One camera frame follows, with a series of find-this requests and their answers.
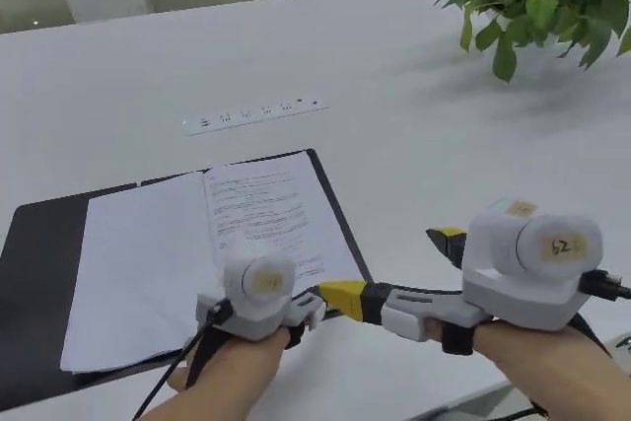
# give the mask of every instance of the black folder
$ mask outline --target black folder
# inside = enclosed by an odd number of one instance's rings
[[[316,151],[306,152],[362,276],[373,281]],[[301,151],[260,160],[296,153]],[[0,256],[0,411],[144,372],[167,364],[174,356],[162,355],[111,372],[72,375],[59,369],[88,202],[133,187],[135,183],[124,184],[16,210]]]

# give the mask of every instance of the white table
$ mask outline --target white table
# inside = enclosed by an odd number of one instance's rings
[[[433,2],[266,0],[0,36],[0,232],[22,203],[314,147],[378,280],[458,287],[424,230],[466,226],[507,193],[593,213],[606,267],[631,278],[631,57],[506,86],[458,49],[459,11]],[[331,110],[195,137],[179,125],[308,92]],[[608,340],[629,309],[584,314]],[[160,373],[0,419],[129,419]],[[503,380],[339,318],[286,355],[251,419],[403,419]]]

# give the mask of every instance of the power strip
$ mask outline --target power strip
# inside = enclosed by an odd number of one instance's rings
[[[192,120],[185,120],[182,125],[186,135],[190,136],[324,108],[328,107],[317,99],[297,98],[276,104],[242,107],[222,113],[209,114]]]

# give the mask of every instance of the page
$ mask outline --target page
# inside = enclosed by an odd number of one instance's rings
[[[110,370],[181,348],[216,273],[201,173],[90,200],[61,370]]]
[[[204,179],[218,265],[245,235],[294,260],[295,295],[326,280],[363,279],[306,152],[217,167]]]

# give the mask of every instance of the human hand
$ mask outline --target human hand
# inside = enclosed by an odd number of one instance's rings
[[[425,330],[440,341],[440,321],[426,320]],[[544,407],[551,419],[628,419],[631,381],[606,353],[573,328],[550,333],[497,321],[477,327],[474,348]]]
[[[223,402],[240,411],[237,417],[245,418],[275,377],[288,343],[285,327],[259,342],[231,339],[208,361],[191,389],[220,389]],[[176,391],[185,390],[194,352],[187,357],[187,367],[175,370],[169,378],[169,386]]]

